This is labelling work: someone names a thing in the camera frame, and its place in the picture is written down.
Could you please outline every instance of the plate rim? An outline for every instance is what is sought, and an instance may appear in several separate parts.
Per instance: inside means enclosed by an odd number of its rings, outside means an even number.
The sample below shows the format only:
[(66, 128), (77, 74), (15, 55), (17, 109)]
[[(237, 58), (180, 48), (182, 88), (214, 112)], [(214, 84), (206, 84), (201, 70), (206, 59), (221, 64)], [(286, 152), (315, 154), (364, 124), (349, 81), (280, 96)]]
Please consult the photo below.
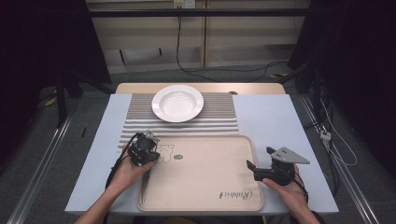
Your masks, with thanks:
[[(190, 113), (188, 116), (181, 117), (181, 118), (170, 118), (166, 114), (164, 114), (161, 109), (160, 109), (160, 101), (161, 99), (169, 92), (171, 91), (186, 91), (192, 94), (192, 96), (195, 98), (197, 104), (196, 107), (192, 110), (193, 113)], [(162, 120), (168, 121), (168, 122), (173, 122), (173, 123), (180, 123), (184, 121), (188, 121), (190, 119), (195, 118), (197, 115), (199, 115), (204, 108), (204, 96), (194, 87), (189, 86), (189, 85), (171, 85), (167, 86), (165, 88), (162, 88), (159, 90), (153, 97), (151, 101), (151, 109), (154, 112), (154, 114)]]

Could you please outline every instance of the horizontal black bar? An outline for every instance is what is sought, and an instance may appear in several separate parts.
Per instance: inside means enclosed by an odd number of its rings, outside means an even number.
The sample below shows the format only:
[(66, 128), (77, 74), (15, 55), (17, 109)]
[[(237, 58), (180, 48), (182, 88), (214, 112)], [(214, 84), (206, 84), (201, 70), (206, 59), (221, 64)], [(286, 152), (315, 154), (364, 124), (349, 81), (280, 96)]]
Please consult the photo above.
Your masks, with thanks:
[(274, 9), (90, 9), (95, 18), (112, 17), (303, 17), (326, 15), (330, 10), (308, 8)]

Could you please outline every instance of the cartoon drawing on tray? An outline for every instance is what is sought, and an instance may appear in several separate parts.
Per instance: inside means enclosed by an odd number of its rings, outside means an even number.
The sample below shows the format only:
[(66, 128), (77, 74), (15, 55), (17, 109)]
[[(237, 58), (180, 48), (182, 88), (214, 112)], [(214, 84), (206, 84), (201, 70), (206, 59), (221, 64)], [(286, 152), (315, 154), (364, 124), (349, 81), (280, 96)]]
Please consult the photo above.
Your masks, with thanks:
[(168, 163), (172, 160), (172, 153), (175, 145), (158, 145), (157, 152), (161, 154), (157, 160), (158, 163)]

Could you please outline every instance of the person's right hand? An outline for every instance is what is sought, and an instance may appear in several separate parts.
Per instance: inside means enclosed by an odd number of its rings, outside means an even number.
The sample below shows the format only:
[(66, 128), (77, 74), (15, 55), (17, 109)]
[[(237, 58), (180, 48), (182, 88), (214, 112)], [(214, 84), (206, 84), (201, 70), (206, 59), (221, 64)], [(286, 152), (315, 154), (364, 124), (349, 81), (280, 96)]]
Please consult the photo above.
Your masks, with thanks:
[[(294, 165), (294, 167), (295, 173), (299, 174), (297, 165)], [(296, 180), (302, 183), (298, 175), (296, 175)], [(303, 190), (296, 183), (291, 181), (287, 186), (282, 187), (268, 178), (264, 178), (262, 183), (279, 194), (282, 201), (289, 208), (291, 215), (300, 223), (319, 223), (306, 203)]]

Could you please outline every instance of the white plate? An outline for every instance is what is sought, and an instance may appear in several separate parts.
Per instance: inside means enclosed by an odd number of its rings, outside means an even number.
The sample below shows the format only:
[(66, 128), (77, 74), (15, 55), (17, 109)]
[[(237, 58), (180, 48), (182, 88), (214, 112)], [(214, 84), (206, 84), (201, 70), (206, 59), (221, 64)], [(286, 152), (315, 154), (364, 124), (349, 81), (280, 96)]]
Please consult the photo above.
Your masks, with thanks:
[(204, 107), (204, 97), (191, 86), (174, 85), (163, 88), (152, 99), (152, 111), (169, 122), (195, 118)]

